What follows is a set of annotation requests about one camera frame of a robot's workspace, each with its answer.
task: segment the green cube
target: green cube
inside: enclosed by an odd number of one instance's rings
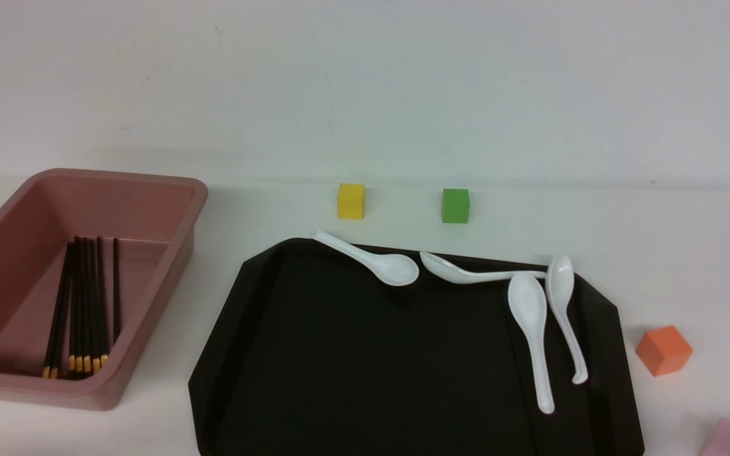
[[[466,188],[444,188],[441,196],[441,222],[469,222],[469,190]]]

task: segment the orange cube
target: orange cube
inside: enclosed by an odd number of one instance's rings
[[[683,369],[692,347],[677,328],[667,326],[647,331],[635,352],[652,376],[661,376]]]

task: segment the spoon handle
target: spoon handle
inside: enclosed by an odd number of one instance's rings
[[[365,266],[371,266],[370,259],[373,254],[364,251],[361,248],[356,248],[355,246],[352,246],[350,243],[347,243],[341,239],[337,239],[336,237],[331,236],[331,234],[317,230],[312,236],[312,239],[316,240],[319,243],[330,246],[330,248],[333,248],[336,251],[346,254],[347,256],[353,258],[354,260],[357,260],[357,262],[360,262]]]
[[[542,271],[472,272],[470,283],[510,280],[515,274],[531,274],[534,278],[545,278],[545,272]]]
[[[573,369],[575,370],[573,384],[582,384],[587,380],[587,364],[585,364],[585,356],[582,354],[579,341],[576,340],[576,334],[574,334],[573,328],[570,325],[568,312],[565,309],[561,309],[559,312],[554,312],[554,317],[556,317],[556,323],[559,323],[560,328],[562,328],[562,335],[565,335],[568,350],[570,350],[570,354],[573,357]]]
[[[548,365],[545,362],[545,347],[542,341],[528,341],[531,353],[531,369],[534,371],[534,389],[537,405],[542,413],[554,412],[554,398],[551,394],[551,381],[548,379]]]

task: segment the white wall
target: white wall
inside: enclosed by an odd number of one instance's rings
[[[0,174],[59,165],[730,188],[730,1],[0,0]]]

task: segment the chopstick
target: chopstick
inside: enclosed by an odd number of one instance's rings
[[[63,347],[63,332],[64,326],[67,323],[67,316],[64,309],[65,304],[67,303],[66,297],[69,284],[70,257],[72,257],[72,251],[72,244],[67,243],[67,250],[63,257],[63,268],[61,268],[61,282],[58,283],[58,294],[55,297],[53,323],[49,328],[49,338],[47,338],[47,352],[44,355],[44,370],[41,373],[43,378],[58,378],[58,367],[59,364],[61,364],[61,348]]]
[[[47,338],[43,378],[58,378],[63,358],[67,312],[69,345],[67,378],[82,379],[98,373],[109,360],[109,324],[106,314],[103,239],[75,236],[67,243],[53,320]],[[113,240],[114,340],[121,326],[118,239]]]
[[[80,237],[75,236],[75,246],[78,252],[77,257],[77,274],[75,275],[75,294],[73,296],[72,304],[72,315],[70,319],[70,327],[74,327],[75,331],[70,330],[70,363],[72,360],[75,361],[75,366],[70,371],[70,376],[81,377],[84,375],[84,357],[82,355],[84,351],[83,344],[83,303],[84,295],[86,291],[84,289],[84,278],[86,277],[86,270],[84,268],[84,260],[86,258],[84,251],[84,242]]]
[[[113,290],[114,296],[112,300],[112,346],[117,343],[117,337],[120,335],[120,327],[122,326],[122,310],[120,306],[120,269],[119,269],[119,240],[115,237],[113,242],[112,271],[113,271]]]
[[[89,356],[92,358],[93,374],[101,372],[101,318],[99,317],[99,306],[101,305],[101,288],[99,287],[98,274],[98,245],[95,240],[89,240],[89,274],[92,292],[89,294],[89,329],[92,337],[92,346]]]
[[[109,326],[106,322],[106,278],[103,270],[103,239],[98,236],[98,338],[99,366],[105,365],[109,358]]]
[[[92,263],[91,263],[91,252],[89,250],[89,238],[84,238],[84,289],[86,291],[84,295],[84,376],[92,375]]]

